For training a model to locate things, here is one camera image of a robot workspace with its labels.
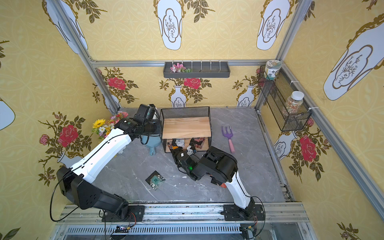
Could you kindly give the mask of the shelf tea bags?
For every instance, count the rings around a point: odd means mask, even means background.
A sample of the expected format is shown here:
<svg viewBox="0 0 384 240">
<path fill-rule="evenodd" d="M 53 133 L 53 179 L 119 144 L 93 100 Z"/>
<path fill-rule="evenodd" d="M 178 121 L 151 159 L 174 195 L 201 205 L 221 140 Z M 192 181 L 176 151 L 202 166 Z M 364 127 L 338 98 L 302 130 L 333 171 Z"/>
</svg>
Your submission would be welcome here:
<svg viewBox="0 0 384 240">
<path fill-rule="evenodd" d="M 196 141 L 202 140 L 202 143 L 200 145 L 194 144 L 195 149 L 198 152 L 207 151 L 208 148 L 210 147 L 208 138 L 193 138 L 193 140 L 196 140 Z M 188 146 L 190 146 L 190 141 L 191 139 L 169 139 L 166 141 L 166 144 L 164 145 L 165 153 L 171 152 L 169 146 L 172 145 L 172 142 L 175 142 L 177 147 L 178 147 L 177 144 L 179 144 L 180 147 L 186 150 Z"/>
</svg>

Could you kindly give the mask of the green tea bag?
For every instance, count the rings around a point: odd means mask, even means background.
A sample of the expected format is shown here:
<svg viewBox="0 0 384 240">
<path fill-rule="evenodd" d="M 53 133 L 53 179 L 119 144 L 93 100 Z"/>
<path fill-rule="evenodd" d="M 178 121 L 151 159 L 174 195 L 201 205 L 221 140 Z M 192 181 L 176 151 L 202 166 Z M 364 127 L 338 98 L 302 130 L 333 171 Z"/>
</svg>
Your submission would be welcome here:
<svg viewBox="0 0 384 240">
<path fill-rule="evenodd" d="M 147 177 L 146 182 L 154 190 L 157 190 L 166 179 L 160 175 L 157 171 L 154 171 L 149 177 Z"/>
</svg>

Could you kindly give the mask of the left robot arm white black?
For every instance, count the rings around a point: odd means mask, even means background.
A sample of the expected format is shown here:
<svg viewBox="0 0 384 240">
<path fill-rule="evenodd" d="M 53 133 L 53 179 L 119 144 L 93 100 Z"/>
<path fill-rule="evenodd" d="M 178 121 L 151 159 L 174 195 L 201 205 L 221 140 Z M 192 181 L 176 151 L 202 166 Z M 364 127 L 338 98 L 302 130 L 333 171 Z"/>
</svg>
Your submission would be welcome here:
<svg viewBox="0 0 384 240">
<path fill-rule="evenodd" d="M 112 158 L 141 136 L 157 137 L 162 124 L 154 105 L 140 105 L 133 118 L 119 120 L 107 137 L 88 155 L 71 167 L 57 172 L 58 187 L 63 196 L 80 209 L 97 208 L 116 214 L 127 201 L 93 185 L 98 174 Z"/>
</svg>

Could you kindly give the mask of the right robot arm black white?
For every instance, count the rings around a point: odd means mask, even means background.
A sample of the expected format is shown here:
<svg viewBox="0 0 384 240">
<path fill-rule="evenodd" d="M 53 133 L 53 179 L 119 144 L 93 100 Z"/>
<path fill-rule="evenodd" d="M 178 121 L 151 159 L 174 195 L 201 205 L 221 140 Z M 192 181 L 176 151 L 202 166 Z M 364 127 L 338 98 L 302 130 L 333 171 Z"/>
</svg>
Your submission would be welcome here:
<svg viewBox="0 0 384 240">
<path fill-rule="evenodd" d="M 178 168 L 193 181 L 203 176 L 211 177 L 211 183 L 225 186 L 231 193 L 234 204 L 224 205 L 221 214 L 226 221 L 264 221 L 266 211 L 262 203 L 257 204 L 241 181 L 238 162 L 230 154 L 215 147 L 209 147 L 206 153 L 198 158 L 187 150 L 177 147 L 171 154 Z"/>
</svg>

